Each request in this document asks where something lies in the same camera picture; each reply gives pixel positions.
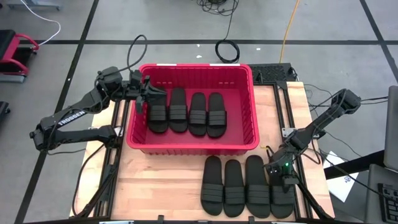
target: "metal bracket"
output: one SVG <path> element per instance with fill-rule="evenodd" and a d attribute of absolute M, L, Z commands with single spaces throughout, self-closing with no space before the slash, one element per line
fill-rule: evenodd
<path fill-rule="evenodd" d="M 292 134 L 292 132 L 296 131 L 297 128 L 282 128 L 282 137 L 283 138 L 287 138 L 287 136 L 289 136 L 290 134 Z M 316 134 L 314 135 L 312 138 L 313 139 L 320 139 L 322 136 L 324 136 L 325 134 Z"/>
<path fill-rule="evenodd" d="M 283 90 L 287 90 L 287 83 L 286 81 L 276 81 L 276 85 L 279 86 Z"/>
<path fill-rule="evenodd" d="M 164 215 L 157 216 L 157 224 L 163 224 L 164 222 Z"/>
<path fill-rule="evenodd" d="M 131 220 L 131 221 L 105 221 L 105 222 L 99 222 L 99 224 L 134 224 L 134 220 Z"/>
<path fill-rule="evenodd" d="M 295 224 L 305 224 L 305 223 L 296 223 L 296 222 L 271 222 L 272 224 L 292 224 L 292 223 L 295 223 Z"/>

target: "black cable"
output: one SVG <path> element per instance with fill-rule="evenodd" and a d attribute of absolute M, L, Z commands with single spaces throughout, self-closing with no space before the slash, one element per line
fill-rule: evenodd
<path fill-rule="evenodd" d="M 361 103 L 361 105 L 372 105 L 372 104 L 385 103 L 385 102 L 388 102 L 388 100 L 384 100 L 384 101 L 380 101 L 380 102 L 376 102 L 376 103 Z"/>
<path fill-rule="evenodd" d="M 315 86 L 315 85 L 312 85 L 312 84 L 304 84 L 304 86 L 312 86 L 312 87 L 314 87 L 314 88 L 316 88 L 316 89 L 318 89 L 318 90 L 320 90 L 320 91 L 324 91 L 324 92 L 328 93 L 330 96 L 332 96 L 332 94 L 331 94 L 328 90 L 321 89 L 321 88 L 319 88 L 319 87 L 317 87 L 317 86 Z"/>
<path fill-rule="evenodd" d="M 72 212 L 73 212 L 74 216 L 77 215 L 76 210 L 75 210 L 75 200 L 76 200 L 76 196 L 77 196 L 77 191 L 78 191 L 78 189 L 79 189 L 81 173 L 83 173 L 83 169 L 85 168 L 87 162 L 88 162 L 93 156 L 95 156 L 95 154 L 97 154 L 103 147 L 104 147 L 104 144 L 102 144 L 99 148 L 97 148 L 97 150 L 94 151 L 94 152 L 86 159 L 86 161 L 83 163 L 83 165 L 82 165 L 81 168 L 80 168 L 79 174 L 78 174 L 78 176 L 77 176 L 77 183 L 76 183 L 75 193 L 73 194 L 73 199 L 72 199 Z"/>
<path fill-rule="evenodd" d="M 326 157 L 324 157 L 321 153 L 319 153 L 319 155 L 322 157 L 322 159 L 328 161 L 328 162 L 330 163 L 331 166 L 333 166 L 335 169 L 337 169 L 338 171 L 340 171 L 340 172 L 343 173 L 344 175 L 347 175 L 347 176 L 348 176 L 349 178 L 351 178 L 353 181 L 357 182 L 358 184 L 362 185 L 363 187 L 366 187 L 367 189 L 369 189 L 370 191 L 372 191 L 372 192 L 375 193 L 375 194 L 378 194 L 378 195 L 380 195 L 380 196 L 382 196 L 382 197 L 384 197 L 384 198 L 386 198 L 386 199 L 388 199 L 388 200 L 392 200 L 392 201 L 394 201 L 395 203 L 398 203 L 398 200 L 395 200 L 395 199 L 393 199 L 393 198 L 391 198 L 391 197 L 387 197 L 387 196 L 385 196 L 385 195 L 383 195 L 383 194 L 381 194 L 381 193 L 379 193 L 379 192 L 373 190 L 372 188 L 368 187 L 366 184 L 364 184 L 364 183 L 362 183 L 362 182 L 356 180 L 356 179 L 355 179 L 354 177 L 352 177 L 349 173 L 345 172 L 342 168 L 340 168 L 340 167 L 334 165 L 332 162 L 330 162 L 330 161 L 329 161 Z"/>
<path fill-rule="evenodd" d="M 49 136 L 49 138 L 47 139 L 47 140 L 48 140 L 48 143 L 47 143 L 47 148 L 46 148 L 46 150 L 45 150 L 46 152 L 48 152 L 48 151 L 50 150 L 50 145 L 51 145 L 51 142 L 52 142 L 52 136 L 54 135 L 54 132 L 55 132 L 55 130 L 57 129 L 58 123 L 59 123 L 64 117 L 66 117 L 66 115 L 69 114 L 69 112 L 73 111 L 72 107 L 70 107 L 70 106 L 67 107 L 67 109 L 68 109 L 68 110 L 66 110 L 66 112 L 60 117 L 60 119 L 58 119 L 58 121 L 55 122 L 54 127 L 53 127 L 52 130 L 51 130 L 50 136 Z"/>
<path fill-rule="evenodd" d="M 384 100 L 384 99 L 388 99 L 388 96 L 369 98 L 369 99 L 361 100 L 361 102 L 370 101 L 370 100 Z"/>
<path fill-rule="evenodd" d="M 238 0 L 233 0 L 236 5 L 233 5 L 231 9 L 221 9 L 227 0 L 197 0 L 197 4 L 201 6 L 203 12 L 208 12 L 213 15 L 230 16 L 238 7 Z"/>
<path fill-rule="evenodd" d="M 318 152 L 318 151 L 316 151 L 316 150 L 314 150 L 314 149 L 310 149 L 310 148 L 308 148 L 308 149 L 314 151 L 316 154 L 322 152 L 322 153 L 324 153 L 324 154 L 327 154 L 327 155 L 331 155 L 331 156 L 340 158 L 340 159 L 344 160 L 345 162 L 349 161 L 349 159 L 346 159 L 346 158 L 344 158 L 344 157 L 341 157 L 341 156 L 337 156 L 337 155 L 333 155 L 333 154 L 327 153 L 327 152 L 323 151 L 323 150 L 322 150 L 321 148 L 319 148 L 319 147 L 318 147 L 318 150 L 319 150 L 320 152 Z"/>
<path fill-rule="evenodd" d="M 232 40 L 227 40 L 227 37 L 228 37 L 228 34 L 229 34 L 229 29 L 231 28 L 232 16 L 233 16 L 234 11 L 235 11 L 234 9 L 236 9 L 236 7 L 238 6 L 238 1 L 237 1 L 237 0 L 233 0 L 233 1 L 234 1 L 234 4 L 233 4 L 233 6 L 232 6 L 233 10 L 231 11 L 231 17 L 229 18 L 228 31 L 227 31 L 227 33 L 226 33 L 224 39 L 217 41 L 216 47 L 215 47 L 217 57 L 218 57 L 223 63 L 236 63 L 236 62 L 239 61 L 239 58 L 241 57 L 241 51 L 240 51 L 238 45 L 237 45 L 235 42 L 233 42 Z M 235 57 L 234 59 L 228 60 L 228 59 L 223 58 L 223 57 L 220 55 L 220 53 L 218 52 L 218 47 L 219 47 L 220 44 L 222 44 L 222 43 L 227 43 L 227 44 L 231 45 L 231 46 L 236 50 L 236 57 Z"/>
<path fill-rule="evenodd" d="M 294 80 L 296 80 L 297 82 L 299 82 L 299 81 L 300 81 L 300 80 L 299 80 L 299 75 L 297 74 L 296 70 L 295 70 L 293 67 L 291 67 L 290 69 L 292 70 Z"/>
<path fill-rule="evenodd" d="M 304 91 L 305 91 L 305 95 L 307 95 L 307 92 L 311 93 L 311 96 L 307 96 L 307 100 L 311 99 L 313 96 L 313 91 L 312 90 L 308 90 L 304 87 Z"/>
<path fill-rule="evenodd" d="M 334 137 L 332 134 L 330 134 L 329 132 L 327 132 L 326 130 L 324 130 L 327 134 L 329 134 L 332 138 L 336 139 L 337 141 L 343 143 L 344 145 L 346 145 L 347 147 L 349 147 L 349 149 L 355 153 L 357 156 L 362 157 L 361 155 L 359 155 L 351 146 L 349 146 L 349 144 L 345 143 L 343 140 L 338 139 L 336 137 Z"/>
<path fill-rule="evenodd" d="M 321 106 L 322 104 L 326 103 L 328 100 L 332 99 L 334 96 L 340 94 L 340 92 L 341 92 L 341 90 L 338 91 L 337 93 L 335 93 L 335 94 L 329 96 L 329 97 L 328 97 L 327 99 L 325 99 L 322 103 L 320 103 L 319 105 L 316 105 L 315 107 L 313 107 L 310 111 L 315 110 L 316 108 L 318 108 L 318 107 Z"/>
<path fill-rule="evenodd" d="M 317 115 L 317 117 L 319 117 L 318 112 L 316 110 L 314 110 L 315 114 Z M 332 134 L 330 134 L 328 131 L 324 130 L 324 132 L 326 132 L 327 134 L 329 134 L 332 138 L 336 139 L 339 142 L 342 142 L 343 144 L 345 144 L 347 147 L 349 147 L 349 149 L 355 153 L 357 156 L 362 157 L 361 155 L 359 155 L 348 143 L 344 142 L 341 139 L 338 139 L 336 137 L 334 137 Z"/>
<path fill-rule="evenodd" d="M 49 156 L 54 156 L 54 155 L 57 155 L 57 154 L 72 154 L 72 153 L 81 152 L 81 151 L 84 151 L 84 150 L 86 150 L 86 149 L 79 149 L 79 150 L 70 151 L 70 152 L 68 152 L 68 151 L 65 151 L 65 152 L 55 152 L 55 153 L 49 153 L 49 152 L 47 151 L 47 155 L 49 155 Z"/>
<path fill-rule="evenodd" d="M 330 107 L 330 105 L 313 105 L 313 104 L 310 103 L 310 102 L 308 102 L 308 105 L 309 105 L 309 106 L 312 106 L 313 108 L 314 108 L 314 107 L 317 107 L 317 108 L 318 108 L 318 107 Z"/>
<path fill-rule="evenodd" d="M 137 41 L 140 37 L 143 37 L 144 40 L 145 40 L 145 48 L 144 48 L 144 51 L 143 51 L 143 53 L 141 54 L 141 56 L 139 57 L 138 60 L 136 60 L 136 61 L 135 61 L 134 63 L 132 63 L 132 64 L 129 64 L 129 61 L 130 61 L 130 53 L 131 53 L 132 46 L 134 46 L 134 44 L 136 43 L 136 41 Z M 131 43 L 131 45 L 130 45 L 130 47 L 129 47 L 129 50 L 127 51 L 127 66 L 124 67 L 124 68 L 122 68 L 122 69 L 119 69 L 119 70 L 117 70 L 117 71 L 115 71 L 115 72 L 113 72 L 113 73 L 122 72 L 122 71 L 125 71 L 125 70 L 127 70 L 127 69 L 130 70 L 130 72 L 132 72 L 132 70 L 131 70 L 130 68 L 133 67 L 133 66 L 135 66 L 135 65 L 137 65 L 137 64 L 142 60 L 142 58 L 144 58 L 144 56 L 145 56 L 145 54 L 146 54 L 146 52 L 147 52 L 147 48 L 148 48 L 148 43 L 147 43 L 147 41 L 148 41 L 148 39 L 147 39 L 147 37 L 146 37 L 145 35 L 143 35 L 143 34 L 138 35 L 138 36 L 132 41 L 132 43 Z"/>
<path fill-rule="evenodd" d="M 337 92 L 337 93 L 335 93 L 334 95 L 332 95 L 331 94 L 331 96 L 330 96 L 330 98 L 333 98 L 335 95 L 337 95 L 337 94 L 340 94 L 340 92 L 344 92 L 343 93 L 343 97 L 342 97 L 342 99 L 341 99 L 341 101 L 340 101 L 340 103 L 339 103 L 339 105 L 338 105 L 338 107 L 336 107 L 336 110 L 334 110 L 334 112 L 332 112 L 332 114 L 330 115 L 330 116 L 333 116 L 337 111 L 338 111 L 338 108 L 343 104 L 343 102 L 344 102 L 344 99 L 346 98 L 346 89 L 343 89 L 343 90 L 340 90 L 339 92 Z M 321 126 L 324 122 L 326 121 L 326 119 L 325 120 L 323 120 L 320 124 L 319 124 L 319 126 Z M 315 135 L 315 132 L 317 132 L 318 131 L 318 128 L 317 127 L 315 127 L 315 129 L 313 130 L 313 132 L 312 132 L 312 135 L 311 135 L 311 137 L 313 137 L 314 135 Z M 314 143 L 313 143 L 313 138 L 311 138 L 311 145 L 312 145 L 312 148 L 313 149 L 315 149 L 315 145 L 314 145 Z M 316 163 L 316 164 L 321 164 L 321 162 L 320 162 L 320 158 L 317 156 L 317 159 L 318 159 L 318 162 L 316 162 L 315 160 L 313 160 L 312 158 L 310 158 L 309 156 L 306 156 L 307 158 L 309 158 L 309 159 L 311 159 L 311 161 L 313 161 L 314 163 Z"/>
<path fill-rule="evenodd" d="M 317 115 L 317 117 L 319 117 L 319 115 L 318 115 L 318 112 L 316 111 L 316 110 L 314 110 L 314 112 L 315 112 L 315 114 Z M 312 145 L 312 150 L 314 150 L 315 149 L 315 145 L 314 145 L 314 143 L 313 143 L 313 138 L 311 138 L 311 145 Z"/>
<path fill-rule="evenodd" d="M 274 154 L 275 152 L 272 150 L 272 148 L 270 147 L 270 146 L 266 146 L 266 148 L 268 149 L 268 150 L 270 150 L 270 152 L 272 153 L 272 154 Z M 291 154 L 292 156 L 294 155 L 294 152 L 286 152 L 286 154 Z M 284 159 L 285 157 L 284 156 L 282 156 L 281 158 L 279 158 L 278 160 L 276 160 L 276 161 L 273 161 L 273 162 L 270 162 L 270 163 L 267 163 L 267 164 L 264 164 L 263 165 L 263 167 L 265 167 L 265 166 L 270 166 L 270 165 L 273 165 L 273 164 L 276 164 L 276 163 L 278 163 L 279 161 L 281 161 L 282 159 Z"/>
<path fill-rule="evenodd" d="M 309 155 L 307 155 L 306 153 L 303 153 L 302 156 L 307 157 L 309 160 L 311 160 L 313 163 L 315 163 L 316 165 L 320 165 L 321 164 L 321 159 L 319 158 L 319 156 L 315 153 L 315 156 L 317 157 L 318 161 L 315 161 L 315 159 L 312 159 Z"/>

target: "wooden workbench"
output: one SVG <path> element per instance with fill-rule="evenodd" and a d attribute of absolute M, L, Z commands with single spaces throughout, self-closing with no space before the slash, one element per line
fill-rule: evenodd
<path fill-rule="evenodd" d="M 290 82 L 288 88 L 296 128 L 303 128 L 312 121 L 303 83 Z M 255 86 L 254 94 L 260 144 L 256 149 L 243 156 L 220 156 L 223 167 L 227 160 L 237 159 L 244 168 L 246 158 L 253 154 L 260 155 L 264 163 L 267 163 L 266 150 L 263 147 L 269 145 L 276 150 L 281 144 L 272 87 Z M 281 100 L 281 103 L 285 125 L 288 126 L 284 101 Z M 119 120 L 121 120 L 122 111 L 120 110 Z M 95 115 L 92 126 L 99 127 L 110 124 L 112 113 L 113 105 Z M 89 142 L 84 160 L 100 145 L 100 142 Z M 80 188 L 75 202 L 77 212 L 83 209 L 98 188 L 104 153 L 105 150 L 102 149 L 95 155 L 87 163 L 81 175 Z M 307 151 L 306 154 L 315 158 L 315 153 L 312 151 Z M 164 215 L 165 220 L 248 220 L 248 216 L 251 214 L 246 208 L 237 218 L 228 218 L 224 213 L 214 217 L 202 209 L 200 189 L 206 158 L 207 156 L 150 156 L 140 150 L 131 149 L 124 142 L 111 218 L 113 220 L 156 220 L 158 215 Z M 302 160 L 309 191 L 327 214 L 334 217 L 322 165 L 316 165 L 303 156 Z M 300 213 L 302 217 L 305 217 L 302 195 L 298 188 L 297 192 Z M 276 219 L 271 215 L 262 220 Z M 285 220 L 294 220 L 294 215 L 292 214 Z"/>

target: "black floor tape line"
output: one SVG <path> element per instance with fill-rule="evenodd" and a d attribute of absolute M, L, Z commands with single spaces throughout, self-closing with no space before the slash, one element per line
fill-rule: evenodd
<path fill-rule="evenodd" d="M 148 128 L 154 133 L 164 133 L 169 127 L 167 121 L 167 97 L 162 96 L 148 102 Z"/>
<path fill-rule="evenodd" d="M 188 130 L 193 135 L 204 136 L 206 122 L 206 97 L 203 93 L 195 93 L 189 109 Z"/>
<path fill-rule="evenodd" d="M 169 107 L 169 127 L 177 133 L 183 133 L 188 128 L 187 101 L 183 88 L 174 88 Z"/>
<path fill-rule="evenodd" d="M 221 160 L 216 156 L 206 159 L 201 185 L 200 203 L 205 212 L 219 215 L 223 211 L 224 186 Z"/>
<path fill-rule="evenodd" d="M 35 40 L 38 44 L 45 40 Z M 172 44 L 216 44 L 220 40 L 188 39 L 188 40 L 137 40 L 136 45 L 172 45 Z M 280 45 L 283 40 L 232 40 L 236 44 Z M 79 40 L 50 40 L 53 45 L 76 45 Z M 286 40 L 285 45 L 380 45 L 378 40 Z M 385 40 L 387 45 L 398 45 L 398 40 Z M 21 40 L 21 44 L 30 44 L 29 40 Z M 85 40 L 88 45 L 130 45 L 131 40 Z"/>
<path fill-rule="evenodd" d="M 259 156 L 246 159 L 246 206 L 258 218 L 267 218 L 271 214 L 270 191 L 263 165 Z"/>
<path fill-rule="evenodd" d="M 221 137 L 226 131 L 226 111 L 223 95 L 212 93 L 209 96 L 209 117 L 207 134 L 212 138 Z"/>
<path fill-rule="evenodd" d="M 231 159 L 225 164 L 224 212 L 233 218 L 242 214 L 245 204 L 242 168 L 239 161 Z"/>
<path fill-rule="evenodd" d="M 384 53 L 384 56 L 386 57 L 387 63 L 390 66 L 390 69 L 391 69 L 392 73 L 394 74 L 396 80 L 398 80 L 397 64 L 396 64 L 394 58 L 392 57 L 390 50 L 388 49 L 386 41 L 384 40 L 383 36 L 381 35 L 381 32 L 376 24 L 376 21 L 373 18 L 373 15 L 368 7 L 368 4 L 366 3 L 365 0 L 359 0 L 359 1 L 362 5 L 362 8 L 365 12 L 366 17 L 368 18 L 368 21 L 373 29 L 374 35 L 376 35 L 377 40 L 380 41 L 380 47 Z"/>
<path fill-rule="evenodd" d="M 275 218 L 287 218 L 294 209 L 294 190 L 285 193 L 282 186 L 271 186 L 271 212 Z"/>

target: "black rubber sandal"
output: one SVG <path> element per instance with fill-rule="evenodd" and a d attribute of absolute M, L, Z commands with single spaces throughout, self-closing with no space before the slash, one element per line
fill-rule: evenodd
<path fill-rule="evenodd" d="M 221 137 L 226 131 L 226 111 L 223 96 L 212 93 L 209 96 L 209 117 L 207 134 L 212 138 Z"/>
<path fill-rule="evenodd" d="M 285 193 L 282 186 L 271 186 L 271 212 L 276 218 L 287 218 L 294 209 L 293 187 Z"/>
<path fill-rule="evenodd" d="M 203 93 L 195 93 L 189 110 L 188 129 L 193 135 L 204 136 L 206 122 L 206 97 Z"/>
<path fill-rule="evenodd" d="M 271 213 L 270 192 L 263 165 L 259 156 L 246 159 L 246 206 L 258 218 L 267 218 Z"/>
<path fill-rule="evenodd" d="M 224 176 L 224 212 L 233 218 L 242 214 L 245 204 L 244 185 L 241 164 L 231 159 L 225 164 Z"/>
<path fill-rule="evenodd" d="M 170 129 L 183 133 L 188 128 L 187 121 L 187 103 L 185 100 L 185 90 L 182 88 L 174 88 L 169 107 L 169 126 Z"/>
<path fill-rule="evenodd" d="M 167 131 L 169 124 L 167 122 L 167 97 L 162 96 L 148 102 L 148 128 L 153 133 L 164 133 Z"/>
<path fill-rule="evenodd" d="M 223 211 L 224 186 L 221 160 L 216 156 L 206 159 L 201 185 L 200 203 L 205 212 L 219 215 Z"/>

